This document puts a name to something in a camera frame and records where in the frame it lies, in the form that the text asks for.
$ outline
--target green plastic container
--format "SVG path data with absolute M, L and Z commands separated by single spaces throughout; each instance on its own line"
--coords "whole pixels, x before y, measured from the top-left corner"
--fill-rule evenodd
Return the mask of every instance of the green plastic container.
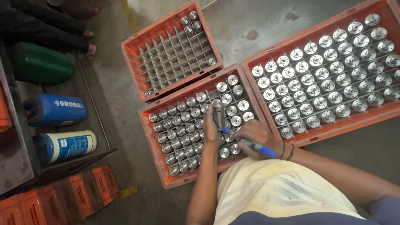
M 66 55 L 32 43 L 18 42 L 8 49 L 8 55 L 18 81 L 58 85 L 75 71 Z

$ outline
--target black wrist band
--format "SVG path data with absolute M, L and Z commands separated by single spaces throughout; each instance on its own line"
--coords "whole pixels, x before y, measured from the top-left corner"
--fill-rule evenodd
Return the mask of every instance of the black wrist band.
M 290 158 L 293 156 L 294 144 L 290 144 L 290 145 L 293 145 L 293 147 L 292 147 L 292 152 L 290 153 L 290 156 L 286 159 L 287 161 L 289 161 Z
M 282 159 L 283 153 L 285 153 L 285 141 L 283 141 L 283 150 L 282 150 L 282 155 L 280 156 L 279 159 Z

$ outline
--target black pants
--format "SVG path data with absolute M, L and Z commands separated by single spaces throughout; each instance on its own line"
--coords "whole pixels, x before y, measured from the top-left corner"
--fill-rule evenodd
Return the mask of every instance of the black pants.
M 24 41 L 43 47 L 86 53 L 89 44 L 81 36 L 85 25 L 79 20 L 26 0 L 0 0 L 0 35 L 7 41 Z

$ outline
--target person's arm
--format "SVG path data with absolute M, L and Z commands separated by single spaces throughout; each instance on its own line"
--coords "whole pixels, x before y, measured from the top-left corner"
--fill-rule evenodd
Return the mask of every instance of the person's arm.
M 275 139 L 267 125 L 256 120 L 247 121 L 234 137 L 244 137 L 270 147 L 277 152 L 277 159 L 282 155 L 284 143 Z M 253 159 L 268 159 L 243 143 L 239 143 L 239 147 Z M 285 144 L 282 160 L 290 156 L 292 148 L 292 145 Z M 290 161 L 316 172 L 339 189 L 352 203 L 366 211 L 370 211 L 370 204 L 380 198 L 400 197 L 400 186 L 347 164 L 296 147 Z
M 190 199 L 186 224 L 213 224 L 217 208 L 217 149 L 219 135 L 212 119 L 212 106 L 204 116 L 204 147 L 199 174 Z

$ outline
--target blue and white plastic can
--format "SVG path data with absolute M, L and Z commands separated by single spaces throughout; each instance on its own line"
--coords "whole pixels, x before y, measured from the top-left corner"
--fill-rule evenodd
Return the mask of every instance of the blue and white plastic can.
M 97 137 L 90 130 L 40 134 L 33 141 L 42 164 L 90 154 L 97 147 Z

